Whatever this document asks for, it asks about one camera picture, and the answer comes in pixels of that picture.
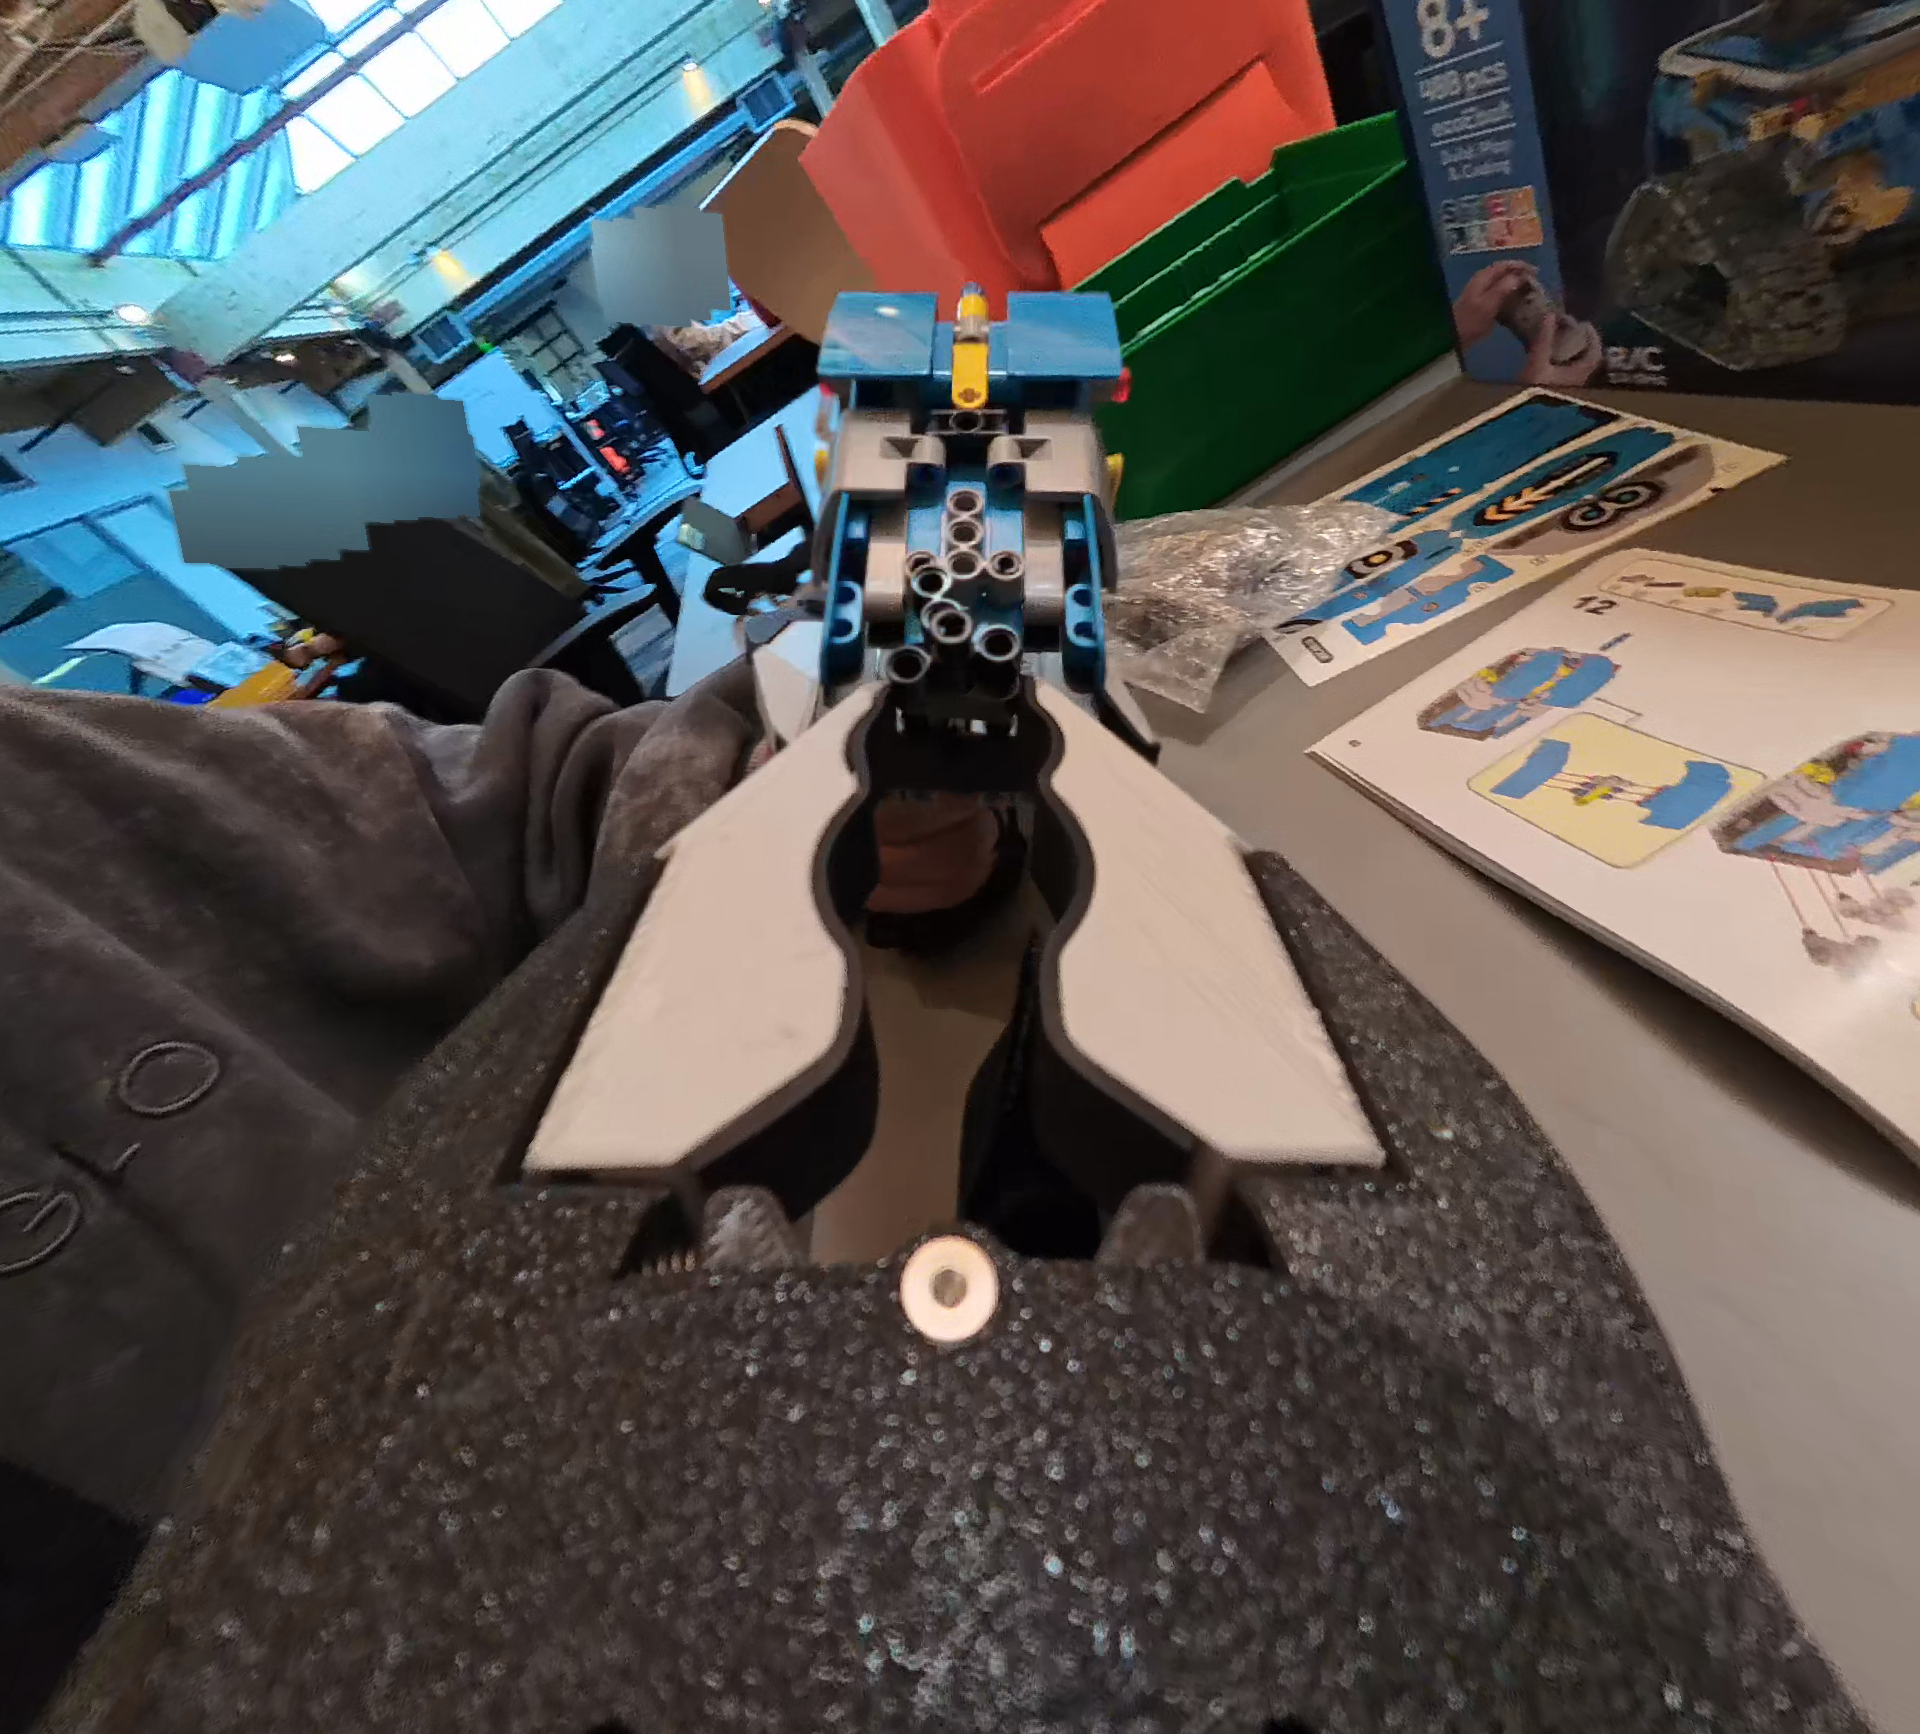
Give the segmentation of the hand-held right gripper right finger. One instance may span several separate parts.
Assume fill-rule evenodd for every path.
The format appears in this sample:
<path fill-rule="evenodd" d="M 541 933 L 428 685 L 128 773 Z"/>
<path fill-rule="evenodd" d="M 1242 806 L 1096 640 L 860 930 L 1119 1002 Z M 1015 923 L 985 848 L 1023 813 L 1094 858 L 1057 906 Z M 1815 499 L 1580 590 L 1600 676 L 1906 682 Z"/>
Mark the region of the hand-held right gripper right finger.
<path fill-rule="evenodd" d="M 1239 835 L 1052 684 L 1033 875 L 1030 1122 L 1102 1219 L 1176 1187 L 1212 1239 L 1261 1177 L 1385 1170 L 1385 1137 Z"/>

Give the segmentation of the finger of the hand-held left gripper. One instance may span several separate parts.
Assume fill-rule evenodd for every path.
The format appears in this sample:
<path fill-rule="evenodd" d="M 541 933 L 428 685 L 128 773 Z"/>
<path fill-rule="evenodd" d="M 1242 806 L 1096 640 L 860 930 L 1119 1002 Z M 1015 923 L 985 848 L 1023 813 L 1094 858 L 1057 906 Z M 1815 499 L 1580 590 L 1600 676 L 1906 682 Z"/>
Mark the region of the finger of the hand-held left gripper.
<path fill-rule="evenodd" d="M 748 652 L 760 721 L 756 758 L 774 758 L 814 726 L 822 710 L 820 640 L 771 640 Z"/>
<path fill-rule="evenodd" d="M 1102 740 L 1125 746 L 1139 758 L 1163 755 L 1163 740 L 1134 694 L 1100 662 L 1071 663 L 1071 705 L 1080 736 L 1092 740 L 1094 732 L 1100 732 Z"/>

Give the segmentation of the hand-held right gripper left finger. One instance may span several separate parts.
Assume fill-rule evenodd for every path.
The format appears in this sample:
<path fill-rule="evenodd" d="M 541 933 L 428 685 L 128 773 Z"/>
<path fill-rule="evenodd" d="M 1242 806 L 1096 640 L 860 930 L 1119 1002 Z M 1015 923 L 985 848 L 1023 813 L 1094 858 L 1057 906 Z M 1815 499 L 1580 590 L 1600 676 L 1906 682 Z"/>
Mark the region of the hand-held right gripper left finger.
<path fill-rule="evenodd" d="M 831 855 L 871 794 L 854 689 L 662 848 L 524 1151 L 531 1181 L 760 1187 L 807 1219 L 859 1166 L 879 1059 Z"/>

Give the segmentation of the blue grey toy robot model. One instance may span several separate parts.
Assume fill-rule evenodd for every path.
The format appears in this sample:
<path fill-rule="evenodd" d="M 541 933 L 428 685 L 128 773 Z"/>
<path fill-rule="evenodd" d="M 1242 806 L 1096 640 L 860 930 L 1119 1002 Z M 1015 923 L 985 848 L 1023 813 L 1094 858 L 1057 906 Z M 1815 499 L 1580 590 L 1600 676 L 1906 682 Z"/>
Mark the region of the blue grey toy robot model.
<path fill-rule="evenodd" d="M 1113 300 L 846 290 L 818 376 L 834 402 L 813 548 L 824 705 L 876 688 L 987 732 L 1049 684 L 1096 712 L 1119 577 L 1096 418 L 1127 385 Z"/>

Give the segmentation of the grey desk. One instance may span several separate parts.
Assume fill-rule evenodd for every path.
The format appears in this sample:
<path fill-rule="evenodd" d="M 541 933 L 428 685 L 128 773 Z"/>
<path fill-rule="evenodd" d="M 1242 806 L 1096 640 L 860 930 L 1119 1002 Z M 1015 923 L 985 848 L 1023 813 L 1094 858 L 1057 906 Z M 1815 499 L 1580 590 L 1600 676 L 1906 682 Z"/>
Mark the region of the grey desk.
<path fill-rule="evenodd" d="M 1916 587 L 1916 405 L 1628 395 L 1782 453 L 1638 540 L 1755 570 Z M 1701 1002 L 1368 801 L 1309 748 L 1539 596 L 1304 688 L 1242 652 L 1205 713 L 1142 712 L 1171 778 L 1285 855 L 1524 1100 L 1605 1217 L 1788 1600 L 1878 1729 L 1916 1729 L 1916 1167 Z M 1012 1003 L 1015 903 L 951 961 L 868 961 L 881 1108 L 803 1230 L 876 1262 L 957 1214 L 973 1073 Z"/>

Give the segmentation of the person's left hand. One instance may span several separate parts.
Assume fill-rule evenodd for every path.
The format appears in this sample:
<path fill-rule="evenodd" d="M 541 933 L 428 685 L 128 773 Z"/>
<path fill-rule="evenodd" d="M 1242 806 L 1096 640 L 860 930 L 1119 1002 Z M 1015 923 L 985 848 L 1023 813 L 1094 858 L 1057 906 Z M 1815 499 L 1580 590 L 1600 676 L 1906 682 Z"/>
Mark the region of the person's left hand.
<path fill-rule="evenodd" d="M 973 791 L 895 794 L 876 801 L 873 830 L 868 913 L 926 916 L 969 906 L 990 885 L 1019 818 Z"/>

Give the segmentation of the crumpled clear plastic wrap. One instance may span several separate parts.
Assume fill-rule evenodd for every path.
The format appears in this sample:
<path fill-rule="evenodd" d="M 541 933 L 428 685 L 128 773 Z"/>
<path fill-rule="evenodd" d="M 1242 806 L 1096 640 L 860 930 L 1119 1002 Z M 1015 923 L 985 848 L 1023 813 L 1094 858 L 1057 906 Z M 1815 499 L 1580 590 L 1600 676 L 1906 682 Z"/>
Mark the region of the crumpled clear plastic wrap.
<path fill-rule="evenodd" d="M 1111 676 L 1203 713 L 1233 660 L 1333 596 L 1391 514 L 1354 499 L 1218 505 L 1116 526 Z"/>

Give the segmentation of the black office chair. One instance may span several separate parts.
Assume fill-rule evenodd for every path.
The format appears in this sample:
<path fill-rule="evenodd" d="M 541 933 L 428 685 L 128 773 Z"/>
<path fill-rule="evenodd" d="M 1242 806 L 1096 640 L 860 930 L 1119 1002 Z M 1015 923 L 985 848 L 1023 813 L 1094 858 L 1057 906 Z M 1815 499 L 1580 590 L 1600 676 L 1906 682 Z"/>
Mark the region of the black office chair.
<path fill-rule="evenodd" d="M 679 617 L 660 563 L 626 594 L 575 597 L 451 519 L 378 522 L 365 546 L 253 571 L 260 594 L 373 662 L 415 707 L 479 720 L 516 674 L 551 667 L 613 702 L 645 695 L 617 638 Z"/>

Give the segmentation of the blue sticker sheet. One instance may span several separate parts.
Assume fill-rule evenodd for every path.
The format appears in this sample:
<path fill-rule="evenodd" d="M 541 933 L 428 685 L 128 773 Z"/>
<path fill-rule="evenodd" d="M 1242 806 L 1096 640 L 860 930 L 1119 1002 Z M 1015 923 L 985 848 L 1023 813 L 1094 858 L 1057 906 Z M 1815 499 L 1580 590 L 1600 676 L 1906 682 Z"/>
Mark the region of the blue sticker sheet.
<path fill-rule="evenodd" d="M 1320 685 L 1782 463 L 1777 449 L 1528 388 L 1324 495 L 1382 524 L 1268 648 Z"/>

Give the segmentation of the green box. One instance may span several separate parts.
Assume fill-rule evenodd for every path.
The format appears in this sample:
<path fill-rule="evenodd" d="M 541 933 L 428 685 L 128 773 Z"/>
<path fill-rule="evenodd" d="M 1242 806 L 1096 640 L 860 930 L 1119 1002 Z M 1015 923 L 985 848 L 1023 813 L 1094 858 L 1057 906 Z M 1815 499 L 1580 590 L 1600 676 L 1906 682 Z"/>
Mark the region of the green box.
<path fill-rule="evenodd" d="M 1398 113 L 1275 149 L 1078 288 L 1131 376 L 1098 413 L 1127 522 L 1224 503 L 1455 352 Z"/>

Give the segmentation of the open instruction booklet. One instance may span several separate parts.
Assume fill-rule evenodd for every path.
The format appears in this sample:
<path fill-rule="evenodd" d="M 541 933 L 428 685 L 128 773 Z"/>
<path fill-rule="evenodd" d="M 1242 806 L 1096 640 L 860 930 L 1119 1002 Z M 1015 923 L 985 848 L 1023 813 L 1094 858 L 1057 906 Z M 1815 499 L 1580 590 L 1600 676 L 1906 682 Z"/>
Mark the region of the open instruction booklet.
<path fill-rule="evenodd" d="M 1311 758 L 1918 1151 L 1918 594 L 1644 546 Z"/>

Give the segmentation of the orange paper bag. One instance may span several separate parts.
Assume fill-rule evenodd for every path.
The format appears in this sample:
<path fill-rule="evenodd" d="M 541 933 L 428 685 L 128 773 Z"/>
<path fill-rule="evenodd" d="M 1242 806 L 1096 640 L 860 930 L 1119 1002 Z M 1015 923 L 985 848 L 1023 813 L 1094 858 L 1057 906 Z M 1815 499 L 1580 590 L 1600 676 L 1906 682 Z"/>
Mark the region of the orange paper bag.
<path fill-rule="evenodd" d="M 803 167 L 876 288 L 1002 307 L 1333 125 L 1309 0 L 926 0 Z"/>

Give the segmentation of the dark toy kit box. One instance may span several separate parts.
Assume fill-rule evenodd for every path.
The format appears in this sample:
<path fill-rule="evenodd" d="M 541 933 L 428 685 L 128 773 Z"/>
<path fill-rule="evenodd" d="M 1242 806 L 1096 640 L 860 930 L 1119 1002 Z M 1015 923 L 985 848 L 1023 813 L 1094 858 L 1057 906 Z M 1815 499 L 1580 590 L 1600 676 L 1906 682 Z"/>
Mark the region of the dark toy kit box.
<path fill-rule="evenodd" d="M 1918 0 L 1370 0 L 1466 377 L 1916 408 Z"/>

